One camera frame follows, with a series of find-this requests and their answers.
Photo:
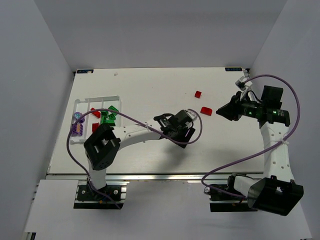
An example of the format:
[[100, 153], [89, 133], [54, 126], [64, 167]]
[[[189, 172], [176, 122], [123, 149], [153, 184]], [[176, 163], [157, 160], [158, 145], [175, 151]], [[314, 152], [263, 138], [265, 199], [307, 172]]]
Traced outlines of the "red curved lego brick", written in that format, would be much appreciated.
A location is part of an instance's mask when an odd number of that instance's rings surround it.
[[201, 114], [204, 114], [204, 115], [207, 115], [207, 116], [211, 116], [212, 113], [213, 113], [213, 110], [212, 110], [211, 108], [209, 108], [209, 107], [203, 106], [203, 107], [201, 108], [201, 110], [200, 110], [200, 113], [201, 113]]

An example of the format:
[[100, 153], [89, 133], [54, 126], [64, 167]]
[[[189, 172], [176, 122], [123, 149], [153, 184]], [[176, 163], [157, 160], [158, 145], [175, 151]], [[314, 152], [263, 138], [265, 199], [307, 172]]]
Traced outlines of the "small red lego brick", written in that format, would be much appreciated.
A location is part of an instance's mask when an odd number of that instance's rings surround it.
[[202, 92], [201, 91], [196, 91], [195, 94], [194, 94], [194, 97], [195, 98], [200, 98], [202, 95]]

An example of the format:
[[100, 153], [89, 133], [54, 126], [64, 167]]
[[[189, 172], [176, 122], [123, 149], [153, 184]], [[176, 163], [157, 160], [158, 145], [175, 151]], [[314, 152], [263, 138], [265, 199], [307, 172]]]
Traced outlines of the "purple oval flower lego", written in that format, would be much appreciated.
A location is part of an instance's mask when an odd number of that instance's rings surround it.
[[80, 119], [81, 116], [82, 116], [82, 114], [81, 114], [80, 112], [75, 112], [75, 113], [73, 114], [73, 117], [74, 117], [75, 120]]

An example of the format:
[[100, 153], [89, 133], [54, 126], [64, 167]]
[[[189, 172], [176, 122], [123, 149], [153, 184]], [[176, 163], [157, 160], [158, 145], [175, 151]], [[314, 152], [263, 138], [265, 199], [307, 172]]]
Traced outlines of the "purple lego plate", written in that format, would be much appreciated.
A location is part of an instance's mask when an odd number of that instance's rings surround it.
[[82, 118], [77, 124], [73, 123], [71, 125], [71, 136], [72, 137], [81, 137], [83, 135], [83, 123], [85, 119]]

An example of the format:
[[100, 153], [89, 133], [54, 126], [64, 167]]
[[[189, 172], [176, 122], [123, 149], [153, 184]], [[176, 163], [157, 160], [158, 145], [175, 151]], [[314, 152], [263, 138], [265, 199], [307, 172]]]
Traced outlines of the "small green lego brick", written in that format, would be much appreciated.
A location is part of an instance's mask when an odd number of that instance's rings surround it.
[[108, 111], [101, 111], [100, 114], [101, 114], [101, 118], [108, 118], [109, 116]]

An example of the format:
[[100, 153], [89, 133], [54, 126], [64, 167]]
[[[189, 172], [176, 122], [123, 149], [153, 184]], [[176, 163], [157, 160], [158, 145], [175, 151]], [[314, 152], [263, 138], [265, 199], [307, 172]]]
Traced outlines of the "purple red flower lego figure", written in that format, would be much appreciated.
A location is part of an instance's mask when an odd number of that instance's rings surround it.
[[94, 133], [98, 129], [99, 126], [100, 126], [100, 124], [98, 122], [97, 123], [93, 123], [92, 124], [92, 133]]

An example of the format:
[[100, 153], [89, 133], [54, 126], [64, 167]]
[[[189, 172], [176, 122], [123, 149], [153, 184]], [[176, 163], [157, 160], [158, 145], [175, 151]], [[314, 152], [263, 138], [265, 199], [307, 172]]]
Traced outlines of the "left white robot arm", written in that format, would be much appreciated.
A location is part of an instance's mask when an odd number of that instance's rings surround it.
[[84, 142], [89, 165], [88, 182], [94, 189], [101, 190], [106, 184], [107, 168], [114, 162], [118, 151], [146, 141], [171, 139], [185, 148], [190, 142], [198, 118], [191, 110], [180, 110], [172, 115], [165, 113], [143, 122], [127, 126], [101, 124]]

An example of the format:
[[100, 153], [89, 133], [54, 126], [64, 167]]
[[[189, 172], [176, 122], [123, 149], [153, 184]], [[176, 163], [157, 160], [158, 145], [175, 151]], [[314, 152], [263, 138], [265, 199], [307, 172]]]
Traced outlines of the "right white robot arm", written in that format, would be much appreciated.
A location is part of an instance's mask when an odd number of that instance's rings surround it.
[[225, 191], [243, 195], [251, 209], [287, 216], [304, 194], [295, 182], [289, 161], [288, 144], [290, 114], [281, 108], [283, 89], [264, 86], [261, 99], [252, 100], [250, 87], [242, 87], [216, 114], [238, 121], [242, 116], [256, 119], [263, 139], [264, 169], [260, 180], [233, 173]]

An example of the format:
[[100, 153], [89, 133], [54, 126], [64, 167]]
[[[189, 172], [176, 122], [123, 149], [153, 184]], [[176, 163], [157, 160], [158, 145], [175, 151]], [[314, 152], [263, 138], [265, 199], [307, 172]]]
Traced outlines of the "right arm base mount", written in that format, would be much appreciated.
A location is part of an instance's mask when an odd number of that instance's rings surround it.
[[241, 193], [234, 189], [236, 176], [245, 177], [246, 175], [233, 173], [227, 179], [226, 184], [210, 184], [205, 187], [203, 193], [209, 196], [211, 213], [240, 213], [240, 212], [257, 212], [256, 209], [248, 206], [247, 200], [221, 192], [229, 192], [240, 195]]

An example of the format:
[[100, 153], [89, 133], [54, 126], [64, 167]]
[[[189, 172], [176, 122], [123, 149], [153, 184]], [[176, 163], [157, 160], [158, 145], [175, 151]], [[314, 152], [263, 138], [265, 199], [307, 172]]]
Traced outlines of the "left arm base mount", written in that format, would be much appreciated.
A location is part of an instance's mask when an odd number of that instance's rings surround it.
[[106, 184], [94, 191], [88, 183], [79, 183], [74, 198], [74, 209], [82, 210], [121, 210], [126, 197], [126, 186]]

